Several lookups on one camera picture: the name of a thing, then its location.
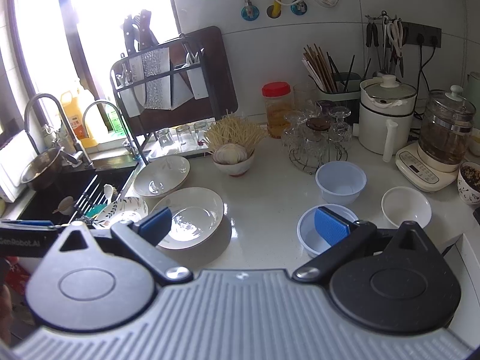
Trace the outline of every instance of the red lid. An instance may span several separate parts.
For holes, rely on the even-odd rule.
[[[288,82],[271,82],[264,85],[262,88],[262,95],[265,97],[279,97],[290,93],[290,85]]]

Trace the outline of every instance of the ceramic bowl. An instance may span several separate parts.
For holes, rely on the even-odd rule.
[[[183,157],[159,158],[140,171],[133,188],[140,196],[162,198],[180,188],[189,171],[190,163]]]
[[[247,173],[247,170],[250,169],[251,164],[254,162],[254,157],[255,154],[252,154],[250,158],[234,165],[223,165],[221,163],[216,163],[215,161],[213,161],[213,163],[220,170],[220,172],[232,177],[240,177]]]
[[[93,222],[96,229],[110,228],[123,219],[138,222],[148,215],[148,205],[141,198],[118,199],[100,211]]]
[[[315,229],[315,210],[318,207],[327,207],[350,222],[358,220],[357,216],[351,210],[338,204],[320,204],[305,212],[298,221],[297,237],[310,257],[317,257],[330,248],[327,241],[320,237],[320,234],[318,234]]]
[[[403,221],[415,221],[424,228],[431,219],[431,206],[428,199],[417,190],[408,187],[395,187],[382,197],[382,211],[388,221],[400,227]]]
[[[170,232],[158,244],[165,249],[189,249],[204,242],[223,218],[223,201],[207,188],[192,187],[166,196],[152,212],[168,207],[172,212]]]
[[[469,138],[469,150],[473,155],[480,157],[480,130],[478,128],[472,130]]]
[[[470,206],[480,204],[480,187],[472,182],[467,169],[473,168],[475,173],[480,176],[480,165],[474,162],[464,162],[460,166],[457,177],[457,188],[460,199]]]
[[[350,204],[367,185],[367,176],[358,166],[347,161],[332,161],[318,168],[317,185],[327,203]]]

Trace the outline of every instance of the stainless steel bowl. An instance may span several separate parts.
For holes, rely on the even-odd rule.
[[[62,171],[60,151],[60,148],[53,147],[35,157],[24,169],[20,182],[34,191],[49,187]]]

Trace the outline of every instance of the wall socket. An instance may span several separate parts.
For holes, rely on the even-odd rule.
[[[442,29],[441,28],[424,26],[422,24],[416,24],[416,23],[409,23],[408,21],[403,21],[403,20],[402,20],[402,27],[403,27],[404,34],[405,34],[405,31],[407,33],[406,35],[407,44],[418,45],[417,36],[418,34],[422,34],[423,38],[425,39],[422,45],[423,47],[434,46],[431,43],[431,38],[433,36],[436,36],[438,40],[438,44],[436,45],[436,47],[440,48],[442,46]]]

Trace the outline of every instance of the kitchen sink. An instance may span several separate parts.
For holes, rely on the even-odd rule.
[[[75,218],[81,217],[92,206],[106,203],[103,192],[105,184],[113,185],[120,193],[135,167],[136,163],[116,169],[64,171],[57,176],[52,185],[35,193],[19,219],[49,220],[54,225],[69,223]],[[60,212],[53,214],[60,201],[67,196],[72,196],[76,202],[74,214],[71,216],[65,216]]]

